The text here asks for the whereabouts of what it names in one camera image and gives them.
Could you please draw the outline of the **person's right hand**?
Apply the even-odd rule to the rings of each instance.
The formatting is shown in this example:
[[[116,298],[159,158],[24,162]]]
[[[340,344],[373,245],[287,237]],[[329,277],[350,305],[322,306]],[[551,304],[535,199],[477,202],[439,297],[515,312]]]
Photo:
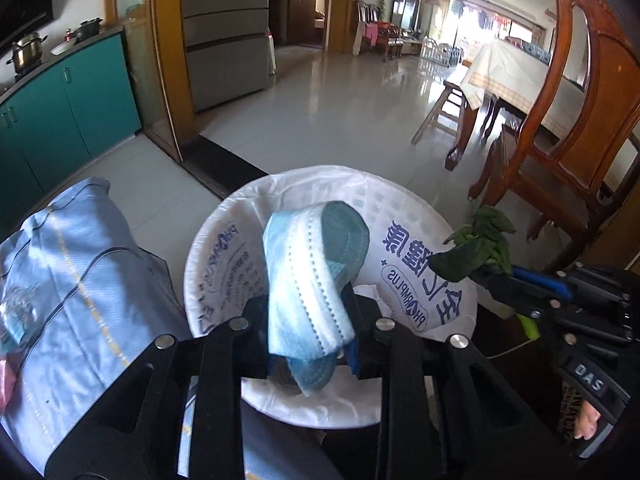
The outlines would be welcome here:
[[[598,422],[601,414],[587,401],[582,402],[582,407],[576,417],[574,438],[590,440],[598,430]]]

